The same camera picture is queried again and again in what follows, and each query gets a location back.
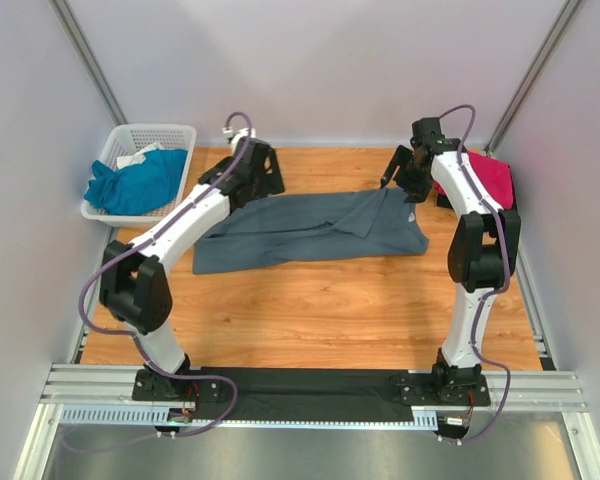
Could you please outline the grey-blue t-shirt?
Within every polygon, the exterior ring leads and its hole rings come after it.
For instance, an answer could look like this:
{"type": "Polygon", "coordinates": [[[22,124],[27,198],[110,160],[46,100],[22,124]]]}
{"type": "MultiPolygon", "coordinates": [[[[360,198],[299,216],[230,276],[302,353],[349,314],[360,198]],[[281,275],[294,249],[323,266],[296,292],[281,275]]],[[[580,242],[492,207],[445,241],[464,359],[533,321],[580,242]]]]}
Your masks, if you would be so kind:
{"type": "Polygon", "coordinates": [[[273,196],[248,203],[200,238],[192,271],[422,255],[428,246],[415,206],[399,189],[273,196]]]}

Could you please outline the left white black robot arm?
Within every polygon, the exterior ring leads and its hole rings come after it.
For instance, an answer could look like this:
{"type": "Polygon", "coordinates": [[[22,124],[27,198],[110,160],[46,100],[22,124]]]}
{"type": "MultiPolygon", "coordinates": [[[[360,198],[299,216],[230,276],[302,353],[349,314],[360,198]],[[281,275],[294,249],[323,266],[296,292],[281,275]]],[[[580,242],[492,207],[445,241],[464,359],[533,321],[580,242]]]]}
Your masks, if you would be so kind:
{"type": "Polygon", "coordinates": [[[285,191],[277,156],[267,142],[243,136],[232,154],[201,175],[190,194],[159,223],[128,244],[110,243],[103,258],[99,301],[122,322],[156,390],[168,401],[189,392],[187,355],[170,324],[168,274],[205,233],[247,203],[285,191]]]}

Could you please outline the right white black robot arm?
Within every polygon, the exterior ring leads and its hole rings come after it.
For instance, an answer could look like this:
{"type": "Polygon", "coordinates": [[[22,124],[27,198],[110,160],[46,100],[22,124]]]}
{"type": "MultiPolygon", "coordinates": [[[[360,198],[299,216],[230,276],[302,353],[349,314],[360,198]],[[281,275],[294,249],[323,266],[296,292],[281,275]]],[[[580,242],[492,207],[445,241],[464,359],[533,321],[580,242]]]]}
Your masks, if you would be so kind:
{"type": "Polygon", "coordinates": [[[432,367],[430,390],[450,404],[481,377],[481,344],[497,295],[508,289],[515,270],[521,229],[519,215],[506,210],[475,173],[464,141],[448,138],[438,117],[412,124],[410,145],[396,148],[380,178],[394,182],[408,203],[427,199],[435,184],[444,190],[458,223],[447,255],[456,285],[451,330],[432,367]]]}

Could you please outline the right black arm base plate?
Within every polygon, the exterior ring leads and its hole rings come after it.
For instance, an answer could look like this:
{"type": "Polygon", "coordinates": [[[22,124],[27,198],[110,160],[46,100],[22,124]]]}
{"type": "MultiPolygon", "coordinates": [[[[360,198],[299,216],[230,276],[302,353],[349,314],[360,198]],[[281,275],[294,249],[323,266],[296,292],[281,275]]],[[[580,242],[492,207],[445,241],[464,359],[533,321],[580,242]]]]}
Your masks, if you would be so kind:
{"type": "Polygon", "coordinates": [[[389,378],[398,400],[409,406],[487,407],[491,405],[486,378],[446,380],[433,373],[399,372],[389,378]]]}

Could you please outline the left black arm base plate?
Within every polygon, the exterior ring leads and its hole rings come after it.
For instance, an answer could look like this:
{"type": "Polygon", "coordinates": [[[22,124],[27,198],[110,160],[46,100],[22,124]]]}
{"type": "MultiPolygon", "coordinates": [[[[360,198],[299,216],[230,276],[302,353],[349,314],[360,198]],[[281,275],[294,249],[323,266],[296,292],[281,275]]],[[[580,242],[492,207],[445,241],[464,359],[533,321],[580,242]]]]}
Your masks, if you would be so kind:
{"type": "Polygon", "coordinates": [[[232,395],[232,388],[219,380],[176,380],[143,368],[136,373],[131,398],[141,402],[219,403],[232,395]]]}

